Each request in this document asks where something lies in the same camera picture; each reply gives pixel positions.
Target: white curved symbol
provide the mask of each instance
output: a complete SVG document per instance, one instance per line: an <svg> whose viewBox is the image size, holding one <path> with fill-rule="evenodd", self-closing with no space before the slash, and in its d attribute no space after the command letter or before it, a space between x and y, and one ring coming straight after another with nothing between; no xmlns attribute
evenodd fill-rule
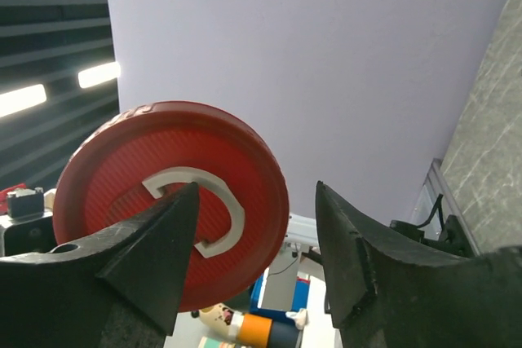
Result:
<svg viewBox="0 0 522 348"><path fill-rule="evenodd" d="M234 247L243 235L245 227L245 210L227 184L220 177L194 167L171 167L151 175L142 184L155 199L159 199L164 195L165 185L192 182L214 193L225 204L230 214L231 226L227 234L213 243L202 241L195 245L204 258L211 258Z"/></svg>

